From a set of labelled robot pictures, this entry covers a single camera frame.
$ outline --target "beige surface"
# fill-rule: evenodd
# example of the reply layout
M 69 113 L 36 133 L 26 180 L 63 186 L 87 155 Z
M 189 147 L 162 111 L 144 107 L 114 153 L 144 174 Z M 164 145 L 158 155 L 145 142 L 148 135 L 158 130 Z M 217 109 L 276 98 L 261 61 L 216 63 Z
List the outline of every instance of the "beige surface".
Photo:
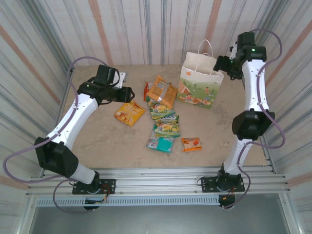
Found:
M 110 167 L 191 167 L 219 166 L 227 158 L 234 140 L 232 120 L 244 108 L 245 92 L 241 81 L 225 76 L 219 94 L 211 110 L 175 101 L 174 110 L 180 115 L 182 137 L 200 137 L 202 151 L 182 152 L 181 138 L 174 141 L 171 154 L 154 151 L 146 147 L 153 120 L 148 105 L 143 101 L 145 81 L 154 81 L 161 75 L 167 82 L 177 86 L 181 65 L 134 65 L 116 66 L 127 72 L 124 86 L 132 87 L 135 101 L 146 109 L 144 115 L 132 126 L 113 117 L 122 103 L 100 106 L 84 124 L 74 143 L 73 152 L 80 162 L 91 168 Z M 73 82 L 80 84 L 95 76 L 97 67 L 78 67 Z M 65 110 L 74 100 L 70 90 Z M 260 147 L 253 146 L 245 165 L 266 164 Z

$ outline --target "chip bag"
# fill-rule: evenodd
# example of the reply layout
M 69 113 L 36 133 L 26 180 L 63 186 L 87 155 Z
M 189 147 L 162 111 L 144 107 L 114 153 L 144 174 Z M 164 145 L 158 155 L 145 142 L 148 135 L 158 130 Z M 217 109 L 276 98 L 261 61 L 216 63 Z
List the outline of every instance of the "chip bag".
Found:
M 174 143 L 174 138 L 155 136 L 155 128 L 156 126 L 154 125 L 154 129 L 152 131 L 150 140 L 148 141 L 146 146 L 152 150 L 158 150 L 158 151 L 162 151 L 165 153 L 171 153 L 172 146 Z
M 175 111 L 165 105 L 160 104 L 158 101 L 151 99 L 150 97 L 146 97 L 146 101 L 150 107 L 150 112 L 152 115 L 152 119 L 158 119 L 165 116 L 174 115 Z
M 132 126 L 144 112 L 145 110 L 141 106 L 134 100 L 131 100 L 130 103 L 123 104 L 122 107 L 115 112 L 114 116 L 119 121 Z
M 201 150 L 199 137 L 182 138 L 183 152 Z
M 146 93 L 150 98 L 159 101 L 161 104 L 172 108 L 177 88 L 169 83 L 166 83 L 161 76 L 157 76 L 151 89 Z
M 146 101 L 146 97 L 147 97 L 147 92 L 150 91 L 150 89 L 152 88 L 154 82 L 145 82 L 145 88 L 144 88 L 144 101 Z
M 155 136 L 156 137 L 179 137 L 179 116 L 172 115 L 156 119 Z

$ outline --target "floor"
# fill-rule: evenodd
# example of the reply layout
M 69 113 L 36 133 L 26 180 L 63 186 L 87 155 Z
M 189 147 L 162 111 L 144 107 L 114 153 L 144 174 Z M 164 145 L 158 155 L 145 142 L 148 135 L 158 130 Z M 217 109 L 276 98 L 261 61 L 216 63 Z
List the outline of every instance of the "floor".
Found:
M 289 234 L 289 229 L 278 195 L 262 194 L 247 195 L 230 211 L 207 205 L 100 207 L 87 214 L 37 208 L 30 234 L 55 233 Z
M 147 103 L 143 100 L 145 81 L 154 81 L 161 75 L 177 87 L 181 65 L 132 65 L 116 66 L 120 72 L 127 72 L 124 86 L 132 87 L 135 101 L 146 109 L 144 115 L 132 126 L 113 117 L 122 103 L 100 106 L 86 121 L 73 146 L 80 162 L 91 168 L 119 167 L 192 167 L 219 166 L 231 151 L 234 135 L 232 120 L 243 111 L 245 92 L 242 82 L 230 81 L 225 76 L 219 94 L 211 110 L 198 108 L 175 101 L 174 110 L 180 115 L 179 125 L 182 137 L 199 137 L 202 151 L 182 152 L 181 138 L 174 141 L 170 154 L 153 151 L 146 147 L 153 120 Z M 97 73 L 97 66 L 81 66 L 75 70 L 73 82 L 80 84 Z M 70 90 L 65 111 L 73 103 Z M 253 146 L 245 165 L 265 165 L 260 147 Z

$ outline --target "striped wall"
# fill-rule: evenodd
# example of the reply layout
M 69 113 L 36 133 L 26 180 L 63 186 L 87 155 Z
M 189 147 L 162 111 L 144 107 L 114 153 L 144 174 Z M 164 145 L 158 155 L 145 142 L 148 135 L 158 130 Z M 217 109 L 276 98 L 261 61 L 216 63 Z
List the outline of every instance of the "striped wall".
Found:
M 109 65 L 180 64 L 208 39 L 214 57 L 264 24 L 275 0 L 32 0 L 71 59 Z M 81 61 L 79 65 L 95 65 Z
M 282 57 L 266 69 L 270 109 L 286 134 L 286 144 L 270 151 L 275 168 L 285 173 L 303 231 L 312 233 L 312 1 L 285 1 L 279 17 L 267 22 L 281 36 Z M 266 36 L 268 58 L 276 57 L 279 46 Z M 281 136 L 275 127 L 265 135 L 270 145 Z
M 0 1 L 0 163 L 12 152 L 30 147 L 57 121 L 67 85 L 66 58 L 49 39 L 46 26 L 26 1 Z M 22 179 L 41 169 L 34 151 L 8 163 Z M 27 185 L 9 179 L 0 169 L 0 233 L 13 233 L 22 216 Z

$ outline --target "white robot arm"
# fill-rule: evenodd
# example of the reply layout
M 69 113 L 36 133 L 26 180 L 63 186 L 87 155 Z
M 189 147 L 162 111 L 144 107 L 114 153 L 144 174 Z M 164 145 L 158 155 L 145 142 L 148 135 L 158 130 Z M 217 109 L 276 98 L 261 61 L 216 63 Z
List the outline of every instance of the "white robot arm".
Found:
M 71 121 L 56 138 L 36 148 L 40 167 L 89 185 L 89 187 L 87 186 L 89 193 L 98 190 L 99 177 L 97 172 L 82 165 L 71 152 L 71 149 L 86 120 L 102 104 L 103 100 L 130 102 L 134 98 L 131 88 L 122 87 L 126 75 L 126 73 L 119 73 L 114 68 L 100 65 L 97 76 L 79 87 L 78 103 L 73 102 L 66 115 L 56 128 L 47 135 L 47 138 L 58 134 L 58 130 L 69 119 L 73 109 L 76 108 Z M 38 137 L 35 144 L 43 141 L 45 139 Z
M 236 51 L 237 44 L 234 46 L 230 60 L 234 60 L 236 58 L 236 55 L 233 55 L 234 51 Z M 254 109 L 255 112 L 262 112 L 261 108 L 258 104 L 258 98 L 257 98 L 257 73 L 260 70 L 260 68 L 265 64 L 260 59 L 253 59 L 252 61 L 245 61 L 242 65 L 242 72 L 243 72 L 243 78 L 244 78 L 244 84 L 245 84 L 245 111 L 249 111 L 251 109 Z M 267 104 L 267 99 L 265 95 L 265 78 L 264 78 L 265 71 L 261 73 L 260 76 L 260 96 L 262 105 L 266 110 L 269 110 L 269 106 Z M 237 136 L 235 136 L 235 142 L 232 146 L 232 150 L 230 153 L 230 156 L 227 158 L 227 160 L 224 162 L 224 170 L 227 173 L 236 175 L 240 173 L 240 170 L 237 167 L 237 158 L 238 155 L 243 148 L 244 144 L 251 141 L 250 139 L 238 139 Z M 247 148 L 244 150 L 243 155 L 240 159 L 241 165 L 244 164 L 244 161 L 246 159 L 246 156 L 248 154 L 248 151 L 250 150 L 252 144 L 249 144 Z
M 221 166 L 217 176 L 201 179 L 204 193 L 226 192 L 232 189 L 235 192 L 245 191 L 237 163 L 239 162 L 241 168 L 252 144 L 247 144 L 240 160 L 238 160 L 239 155 L 247 142 L 256 141 L 272 123 L 262 112 L 257 96 L 257 75 L 267 59 L 266 48 L 255 45 L 253 32 L 245 32 L 238 35 L 237 41 L 230 47 L 230 51 L 230 57 L 219 56 L 217 58 L 214 70 L 226 72 L 231 80 L 243 79 L 246 98 L 245 108 L 244 112 L 233 119 L 232 131 L 235 134 L 235 142 L 230 156 Z M 260 74 L 259 84 L 260 102 L 265 111 L 274 118 L 275 114 L 269 112 L 266 100 L 264 74 L 265 71 L 263 70 Z M 227 202 L 232 204 L 234 201 L 227 199 Z

